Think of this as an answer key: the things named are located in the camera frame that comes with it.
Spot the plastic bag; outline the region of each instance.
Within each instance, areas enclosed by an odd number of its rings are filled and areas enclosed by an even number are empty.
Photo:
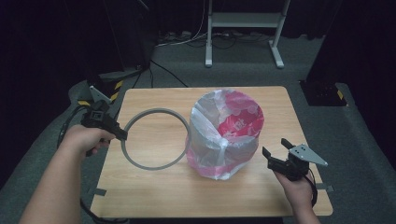
[[[191,110],[189,166],[201,176],[229,179],[253,157],[263,123],[262,109],[240,91],[202,96]]]

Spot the table top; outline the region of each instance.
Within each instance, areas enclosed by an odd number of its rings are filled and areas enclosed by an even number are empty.
[[[283,87],[132,89],[125,93],[118,122],[121,128],[138,113],[152,108],[176,111],[186,121],[195,102],[218,89],[233,89],[252,97],[262,108],[264,125],[259,147],[248,164],[229,180],[201,177],[184,157],[160,171],[133,166],[124,157],[120,141],[113,140],[98,182],[105,196],[94,195],[91,210],[99,217],[284,217],[290,205],[274,173],[262,155],[285,160],[288,151],[281,138],[294,145],[306,144],[287,90]],[[184,150],[187,131],[168,114],[151,114],[137,121],[128,132],[126,148],[134,161],[162,166]],[[310,165],[317,183],[318,168]],[[329,216],[332,205],[326,190],[318,190],[317,216]]]

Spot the crumpled plastic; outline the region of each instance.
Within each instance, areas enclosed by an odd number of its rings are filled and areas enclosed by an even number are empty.
[[[189,166],[204,177],[231,178],[256,152],[263,124],[262,109],[246,94],[235,90],[205,94],[191,110]]]

